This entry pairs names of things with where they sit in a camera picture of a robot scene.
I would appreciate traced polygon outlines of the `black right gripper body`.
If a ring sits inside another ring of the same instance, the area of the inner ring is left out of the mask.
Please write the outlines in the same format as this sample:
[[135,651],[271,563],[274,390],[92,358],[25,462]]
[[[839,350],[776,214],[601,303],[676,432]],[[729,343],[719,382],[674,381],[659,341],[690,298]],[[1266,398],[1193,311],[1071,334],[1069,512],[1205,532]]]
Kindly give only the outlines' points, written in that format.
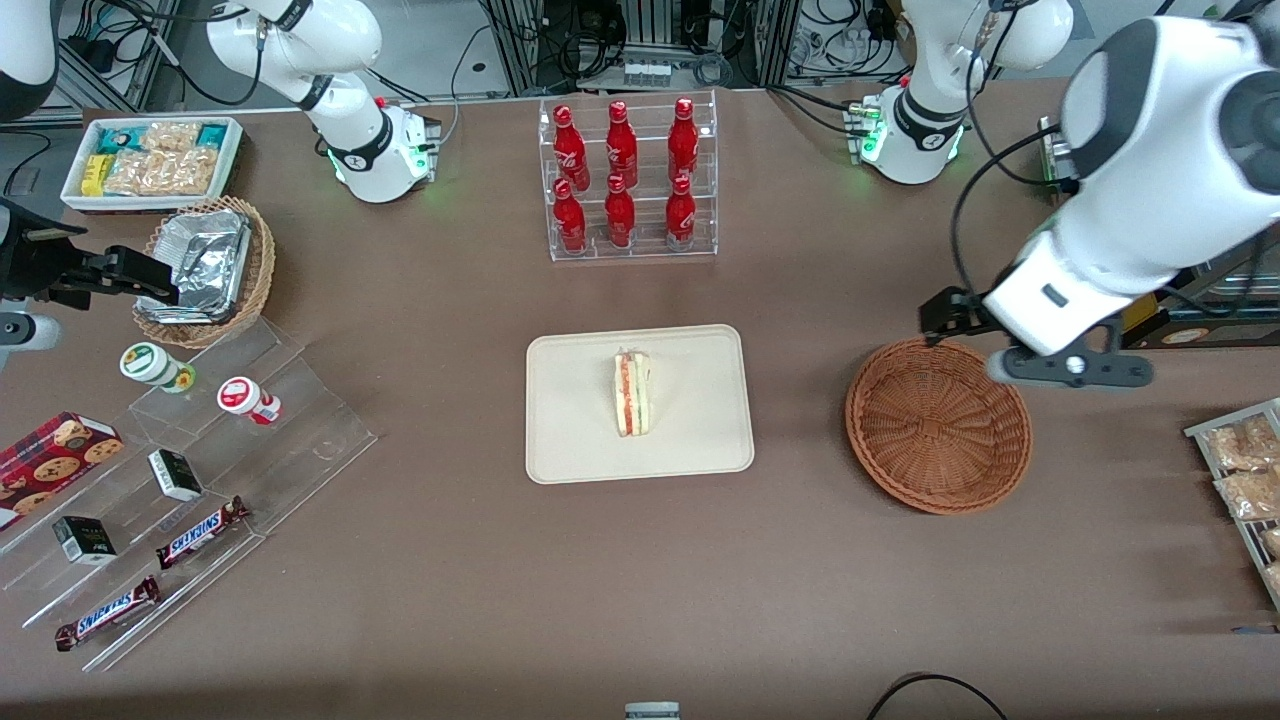
[[84,274],[90,254],[70,238],[86,228],[69,225],[3,200],[3,297],[35,302],[88,302],[97,282]]

